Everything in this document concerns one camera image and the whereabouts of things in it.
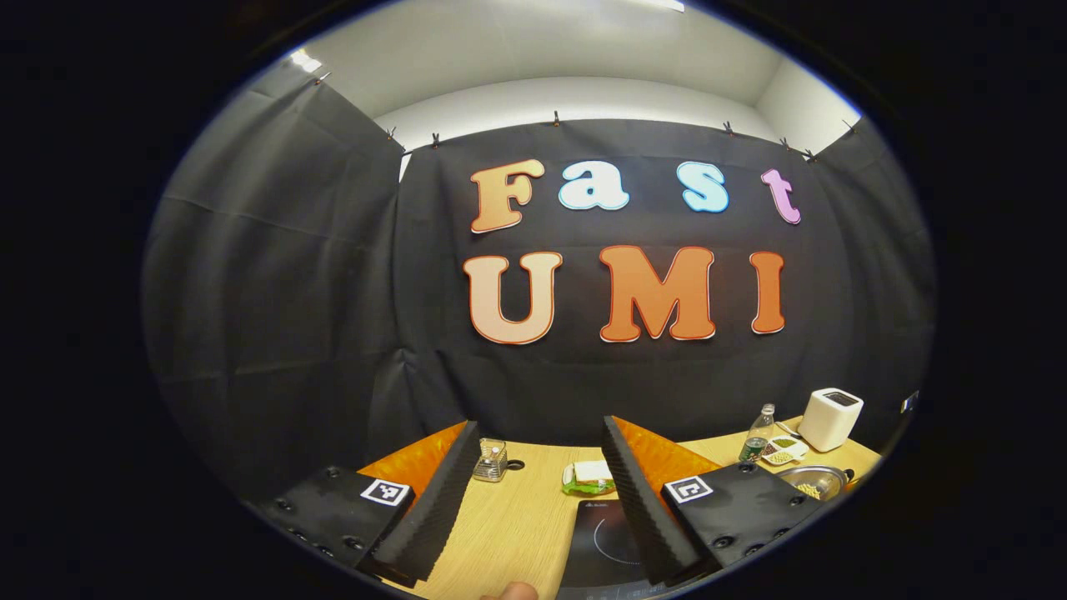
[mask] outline plastic bottle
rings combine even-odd
[[[767,446],[767,440],[775,435],[775,405],[763,405],[760,416],[748,430],[745,439],[745,447],[740,448],[740,456],[737,460],[755,460],[760,458],[760,453]]]

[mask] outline white toaster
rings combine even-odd
[[[863,400],[827,388],[811,393],[797,432],[818,452],[829,452],[848,439],[863,408]]]

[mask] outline pot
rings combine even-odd
[[[841,493],[856,473],[851,469],[842,471],[826,464],[806,464],[786,469],[778,476],[792,486],[808,484],[818,490],[818,500],[827,501]]]

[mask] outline white wall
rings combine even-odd
[[[775,131],[753,109],[703,92],[652,81],[609,77],[546,77],[468,88],[383,114],[383,129],[407,149],[433,141],[529,123],[584,119],[638,119],[703,125],[777,141]]]
[[[778,73],[755,104],[760,115],[790,146],[818,153],[833,143],[860,113],[822,79],[783,59]]]

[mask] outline black cooktop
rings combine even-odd
[[[578,504],[558,600],[640,600],[683,585],[649,583],[618,500]]]

